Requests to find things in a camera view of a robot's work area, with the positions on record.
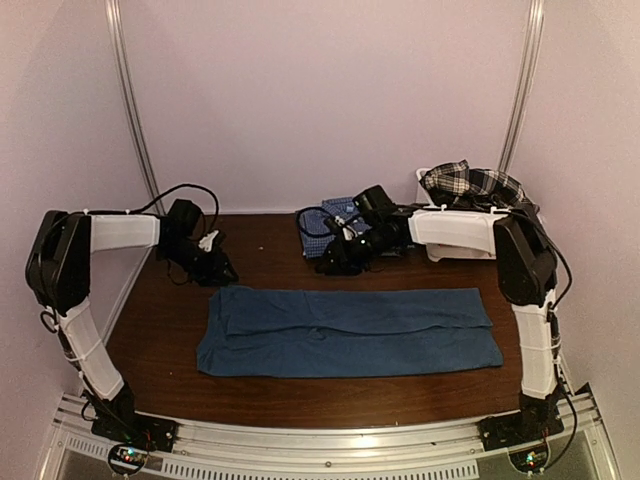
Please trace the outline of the dark blue polo shirt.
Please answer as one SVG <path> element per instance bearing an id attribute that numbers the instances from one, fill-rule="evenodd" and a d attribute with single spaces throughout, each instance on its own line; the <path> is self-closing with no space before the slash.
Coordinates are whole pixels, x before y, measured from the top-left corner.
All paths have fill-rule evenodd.
<path id="1" fill-rule="evenodd" d="M 214 377 L 374 378 L 500 367 L 503 355 L 475 288 L 236 286 L 211 297 L 196 364 Z"/>

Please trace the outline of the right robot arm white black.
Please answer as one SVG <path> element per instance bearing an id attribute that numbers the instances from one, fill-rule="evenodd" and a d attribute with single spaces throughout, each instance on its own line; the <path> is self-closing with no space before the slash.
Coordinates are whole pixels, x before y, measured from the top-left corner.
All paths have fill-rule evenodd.
<path id="1" fill-rule="evenodd" d="M 535 440 L 551 424 L 551 413 L 541 402 L 550 401 L 560 389 L 558 255 L 535 209 L 460 210 L 432 202 L 401 205 L 380 185 L 364 190 L 353 203 L 369 228 L 360 235 L 350 234 L 348 221 L 327 216 L 325 224 L 334 238 L 316 266 L 320 274 L 357 275 L 374 257 L 411 244 L 434 248 L 432 261 L 494 260 L 499 290 L 510 303 L 518 328 L 521 398 L 533 403 L 514 417 L 512 430 L 519 440 Z"/>

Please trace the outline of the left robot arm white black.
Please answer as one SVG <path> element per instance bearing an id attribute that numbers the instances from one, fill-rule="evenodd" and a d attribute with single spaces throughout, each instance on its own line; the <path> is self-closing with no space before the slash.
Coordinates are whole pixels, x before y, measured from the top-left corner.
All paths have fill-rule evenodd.
<path id="1" fill-rule="evenodd" d="M 239 277 L 223 251 L 223 233 L 199 241 L 191 235 L 201 215 L 189 200 L 177 200 L 166 215 L 138 211 L 49 210 L 32 245 L 25 278 L 37 302 L 52 317 L 53 330 L 70 350 L 69 362 L 93 396 L 118 398 L 125 380 L 109 357 L 90 306 L 95 253 L 154 249 L 201 287 L 227 286 Z"/>

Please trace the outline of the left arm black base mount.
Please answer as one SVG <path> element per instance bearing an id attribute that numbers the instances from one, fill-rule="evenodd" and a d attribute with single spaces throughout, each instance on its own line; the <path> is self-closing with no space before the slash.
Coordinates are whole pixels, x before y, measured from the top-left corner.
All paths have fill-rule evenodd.
<path id="1" fill-rule="evenodd" d="M 96 415 L 91 432 L 115 441 L 106 454 L 107 465 L 123 477 L 139 473 L 156 452 L 171 453 L 178 423 L 174 420 L 136 414 L 134 428 L 112 416 Z"/>

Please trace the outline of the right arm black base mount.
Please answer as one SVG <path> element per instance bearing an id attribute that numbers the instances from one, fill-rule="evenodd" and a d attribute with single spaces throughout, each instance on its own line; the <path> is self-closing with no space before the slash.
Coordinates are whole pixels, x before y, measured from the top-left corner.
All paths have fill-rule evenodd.
<path id="1" fill-rule="evenodd" d="M 477 423 L 485 452 L 506 449 L 511 465 L 527 475 L 541 474 L 551 460 L 549 438 L 562 433 L 557 412 L 542 418 L 532 410 L 489 416 Z"/>

